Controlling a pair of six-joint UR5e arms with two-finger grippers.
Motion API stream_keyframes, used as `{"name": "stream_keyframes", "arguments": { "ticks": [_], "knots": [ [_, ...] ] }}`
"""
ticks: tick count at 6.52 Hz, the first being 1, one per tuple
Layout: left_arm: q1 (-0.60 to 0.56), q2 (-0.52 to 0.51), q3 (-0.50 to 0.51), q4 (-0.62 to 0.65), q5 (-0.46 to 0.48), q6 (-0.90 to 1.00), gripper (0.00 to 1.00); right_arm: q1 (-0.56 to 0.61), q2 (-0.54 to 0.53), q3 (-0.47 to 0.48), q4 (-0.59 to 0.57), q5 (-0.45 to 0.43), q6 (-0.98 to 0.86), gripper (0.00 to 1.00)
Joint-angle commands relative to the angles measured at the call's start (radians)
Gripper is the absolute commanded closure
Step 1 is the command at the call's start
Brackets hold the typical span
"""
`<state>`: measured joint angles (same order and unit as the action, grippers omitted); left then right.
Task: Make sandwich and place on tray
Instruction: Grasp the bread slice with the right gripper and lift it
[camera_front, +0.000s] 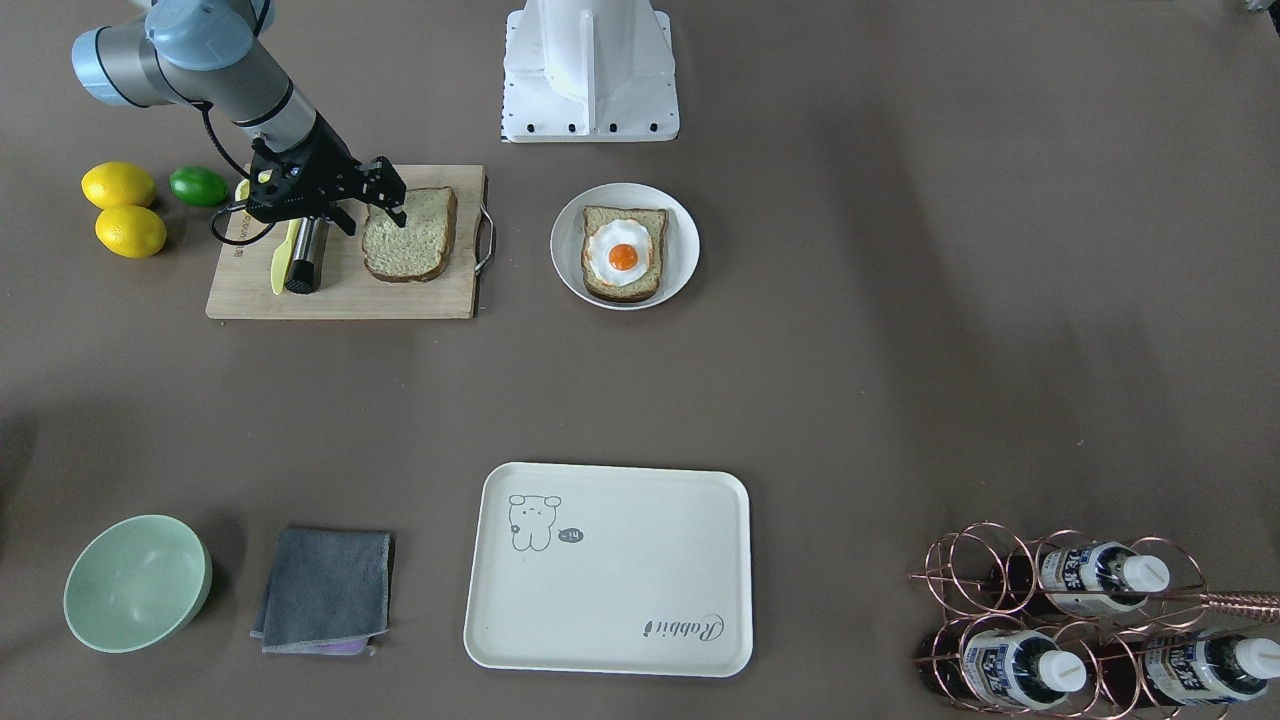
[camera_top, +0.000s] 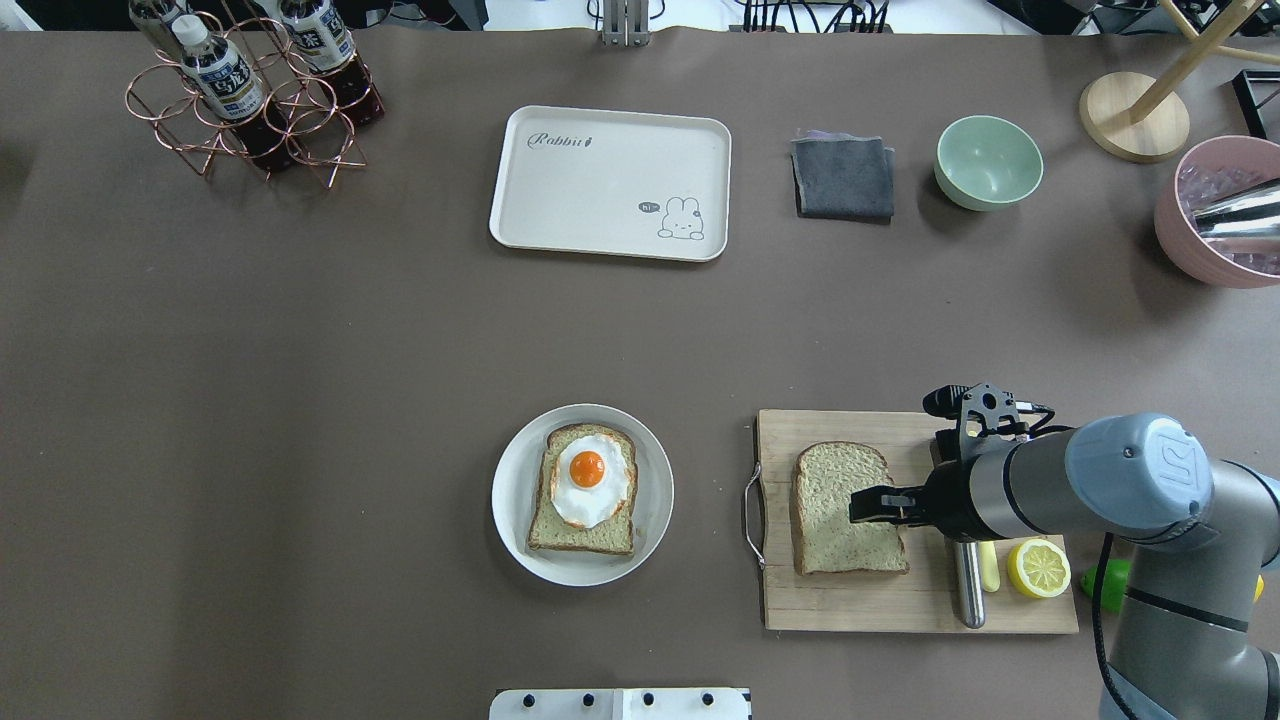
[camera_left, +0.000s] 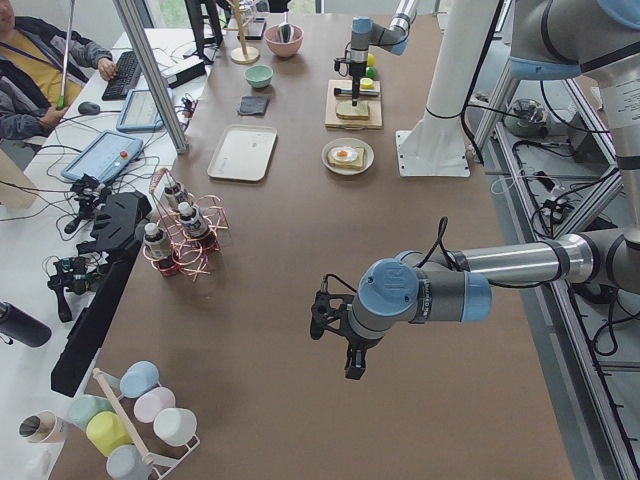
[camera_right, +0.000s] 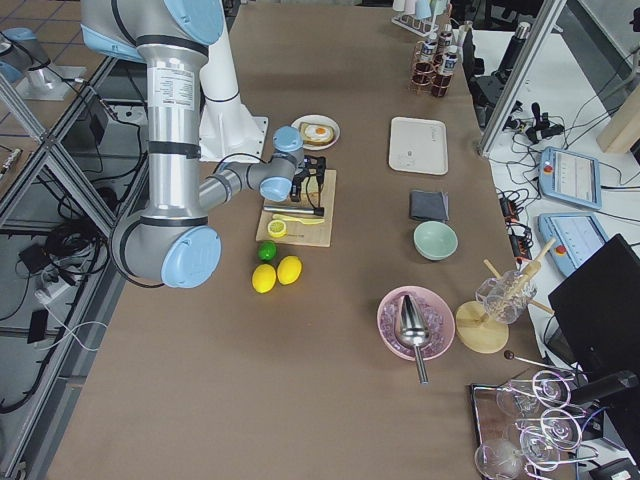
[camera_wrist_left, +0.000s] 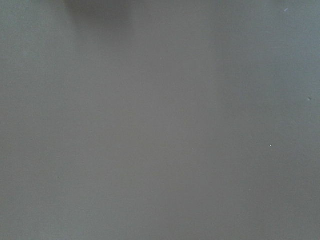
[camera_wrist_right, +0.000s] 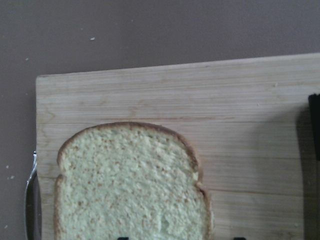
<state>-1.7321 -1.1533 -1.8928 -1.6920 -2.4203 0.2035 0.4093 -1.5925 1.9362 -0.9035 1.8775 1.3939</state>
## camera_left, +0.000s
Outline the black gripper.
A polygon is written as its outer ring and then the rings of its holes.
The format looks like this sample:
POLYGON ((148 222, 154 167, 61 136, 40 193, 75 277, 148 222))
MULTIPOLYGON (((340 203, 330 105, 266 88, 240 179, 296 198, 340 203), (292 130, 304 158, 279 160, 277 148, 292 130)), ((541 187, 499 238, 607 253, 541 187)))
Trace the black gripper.
POLYGON ((351 81, 351 104, 358 105, 360 97, 360 80, 366 76, 366 68, 368 67, 367 50, 347 49, 342 57, 334 59, 334 70, 338 72, 342 65, 348 68, 348 75, 352 77, 351 81))
POLYGON ((332 332, 348 341, 345 378, 360 380, 366 371, 366 352, 370 341, 354 332, 349 323, 352 294, 331 294, 326 287, 316 292, 311 306, 310 336, 319 340, 325 332, 332 332))

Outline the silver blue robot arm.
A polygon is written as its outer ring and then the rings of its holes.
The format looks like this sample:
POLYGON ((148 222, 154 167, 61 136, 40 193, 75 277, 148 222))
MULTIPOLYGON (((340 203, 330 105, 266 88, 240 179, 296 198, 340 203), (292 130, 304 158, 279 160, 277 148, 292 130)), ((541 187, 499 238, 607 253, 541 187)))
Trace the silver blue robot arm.
POLYGON ((411 25, 417 16, 418 1, 400 1, 388 27, 375 23, 370 17, 356 16, 351 22, 351 36, 344 55, 334 59, 334 70, 347 66, 351 77, 351 105, 360 99, 360 81, 366 75, 370 46, 380 47, 394 55, 406 49, 411 25))
POLYGON ((310 336, 318 340, 330 331, 346 338, 345 375, 358 380, 367 350, 398 322, 483 320, 493 286, 523 288, 561 279, 638 292, 638 230, 589 231, 433 257, 404 251, 373 263, 352 295, 321 286, 311 307, 310 336))

